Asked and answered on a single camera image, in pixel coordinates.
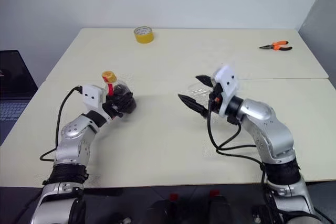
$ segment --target laptop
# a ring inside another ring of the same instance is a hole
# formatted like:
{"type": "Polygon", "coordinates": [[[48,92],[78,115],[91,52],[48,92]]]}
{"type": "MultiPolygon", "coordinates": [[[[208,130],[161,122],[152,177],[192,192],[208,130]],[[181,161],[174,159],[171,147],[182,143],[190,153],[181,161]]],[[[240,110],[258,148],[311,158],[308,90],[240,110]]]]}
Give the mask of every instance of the laptop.
{"type": "Polygon", "coordinates": [[[0,51],[0,146],[36,91],[19,51],[0,51]]]}

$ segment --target orange plier handle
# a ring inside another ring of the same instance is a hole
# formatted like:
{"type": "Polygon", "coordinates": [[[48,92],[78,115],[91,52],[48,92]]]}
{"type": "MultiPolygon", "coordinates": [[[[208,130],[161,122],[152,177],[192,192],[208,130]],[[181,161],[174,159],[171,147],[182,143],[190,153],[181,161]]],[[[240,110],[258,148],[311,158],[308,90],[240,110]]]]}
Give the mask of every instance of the orange plier handle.
{"type": "Polygon", "coordinates": [[[273,50],[280,50],[280,51],[289,51],[292,49],[292,47],[282,47],[282,45],[288,44],[288,41],[281,40],[278,42],[273,42],[272,45],[266,45],[263,47],[259,47],[261,49],[273,49],[273,50]]]}

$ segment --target yellow tape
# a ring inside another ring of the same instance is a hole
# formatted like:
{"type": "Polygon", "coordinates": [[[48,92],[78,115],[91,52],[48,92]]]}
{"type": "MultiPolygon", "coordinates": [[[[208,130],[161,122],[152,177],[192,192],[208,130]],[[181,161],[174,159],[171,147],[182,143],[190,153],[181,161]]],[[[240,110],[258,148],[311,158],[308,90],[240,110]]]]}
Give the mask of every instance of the yellow tape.
{"type": "Polygon", "coordinates": [[[140,26],[134,30],[134,35],[139,43],[149,43],[154,39],[153,31],[148,26],[140,26]]]}

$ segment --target gray floor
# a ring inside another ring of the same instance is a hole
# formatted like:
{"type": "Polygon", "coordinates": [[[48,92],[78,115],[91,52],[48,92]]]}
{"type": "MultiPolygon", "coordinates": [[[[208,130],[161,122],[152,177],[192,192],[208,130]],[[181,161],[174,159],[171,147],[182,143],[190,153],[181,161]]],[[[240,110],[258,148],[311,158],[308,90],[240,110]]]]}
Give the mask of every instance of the gray floor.
{"type": "MultiPolygon", "coordinates": [[[[170,194],[178,194],[178,205],[183,223],[205,223],[209,192],[219,190],[230,202],[236,223],[254,223],[250,208],[262,204],[263,199],[259,185],[201,185],[201,186],[166,186],[124,188],[120,190],[102,191],[102,194],[120,196],[85,195],[87,202],[87,223],[111,224],[109,217],[120,212],[139,223],[151,204],[160,199],[169,198],[170,194]]],[[[0,223],[8,224],[21,210],[23,205],[37,193],[38,188],[0,188],[0,223]]],[[[336,221],[336,182],[319,183],[309,186],[309,191],[316,207],[336,221]]],[[[20,223],[29,223],[35,204],[27,210],[20,223]]]]}

